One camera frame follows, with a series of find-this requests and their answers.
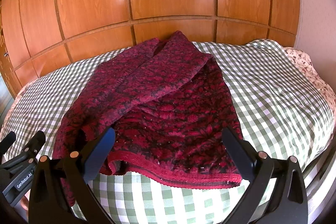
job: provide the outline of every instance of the metal screw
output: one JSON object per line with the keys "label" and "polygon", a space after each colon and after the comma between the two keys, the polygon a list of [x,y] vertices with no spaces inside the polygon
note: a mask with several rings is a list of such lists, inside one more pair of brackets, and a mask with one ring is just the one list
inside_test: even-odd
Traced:
{"label": "metal screw", "polygon": [[47,159],[47,156],[43,155],[42,157],[40,157],[40,162],[45,162]]}
{"label": "metal screw", "polygon": [[70,157],[71,157],[71,158],[77,158],[78,155],[79,155],[78,151],[72,151],[72,152],[70,153]]}
{"label": "metal screw", "polygon": [[267,158],[267,153],[264,152],[264,151],[259,151],[259,152],[258,152],[258,156],[259,156],[261,159],[265,159],[265,158]]}
{"label": "metal screw", "polygon": [[289,159],[291,160],[291,162],[297,163],[297,158],[295,156],[290,156]]}

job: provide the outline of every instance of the pink wall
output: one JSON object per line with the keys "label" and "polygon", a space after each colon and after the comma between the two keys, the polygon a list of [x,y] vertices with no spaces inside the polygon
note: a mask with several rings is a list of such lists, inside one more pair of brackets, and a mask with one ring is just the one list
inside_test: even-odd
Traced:
{"label": "pink wall", "polygon": [[301,0],[295,47],[336,91],[336,0]]}

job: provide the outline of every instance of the wooden headboard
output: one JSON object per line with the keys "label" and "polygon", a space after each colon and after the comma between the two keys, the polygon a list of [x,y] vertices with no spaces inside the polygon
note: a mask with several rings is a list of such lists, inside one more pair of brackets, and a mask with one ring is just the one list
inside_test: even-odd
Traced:
{"label": "wooden headboard", "polygon": [[300,0],[1,1],[0,71],[14,96],[60,67],[176,30],[198,42],[270,38],[293,46],[300,7]]}

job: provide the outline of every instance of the bed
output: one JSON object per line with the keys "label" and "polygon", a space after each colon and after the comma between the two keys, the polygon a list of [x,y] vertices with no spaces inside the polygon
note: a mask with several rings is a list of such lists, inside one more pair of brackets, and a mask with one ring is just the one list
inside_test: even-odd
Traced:
{"label": "bed", "polygon": [[[330,189],[332,177],[335,178],[335,151],[330,144],[336,112],[332,89],[318,77],[307,54],[283,48],[272,40],[254,40],[244,46],[193,43],[216,58],[230,89],[244,139],[257,151],[263,150],[274,158],[298,158],[312,214]],[[126,49],[75,62],[28,83],[18,94],[1,130],[0,140],[11,130],[17,134],[6,159],[19,154],[38,130],[45,132],[46,144],[37,158],[51,157],[62,117],[97,65]],[[329,169],[322,174],[325,161]],[[268,185],[260,210],[269,200],[274,183],[271,180]],[[184,189],[128,172],[124,176],[99,174],[89,186],[116,223],[171,224],[221,222],[248,184],[243,180],[239,187],[230,189]],[[83,217],[77,204],[73,210]]]}

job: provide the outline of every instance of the mattress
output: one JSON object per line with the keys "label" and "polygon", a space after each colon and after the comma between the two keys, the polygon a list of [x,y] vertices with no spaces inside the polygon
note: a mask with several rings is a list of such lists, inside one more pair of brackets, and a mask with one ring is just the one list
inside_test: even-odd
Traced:
{"label": "mattress", "polygon": [[[244,46],[198,42],[194,45],[216,58],[230,89],[244,139],[257,151],[263,150],[278,159],[295,155],[304,170],[326,149],[334,128],[334,110],[326,95],[290,60],[286,49],[267,39]],[[0,139],[12,130],[17,134],[6,158],[19,154],[38,130],[45,132],[46,144],[37,158],[51,157],[65,112],[97,65],[123,50],[73,63],[25,87],[1,131]],[[270,198],[274,183],[271,180],[262,203]],[[129,172],[124,176],[99,174],[89,186],[116,223],[147,224],[219,223],[237,204],[248,184],[243,180],[239,187],[230,189],[184,189]],[[83,217],[77,204],[73,210]]]}

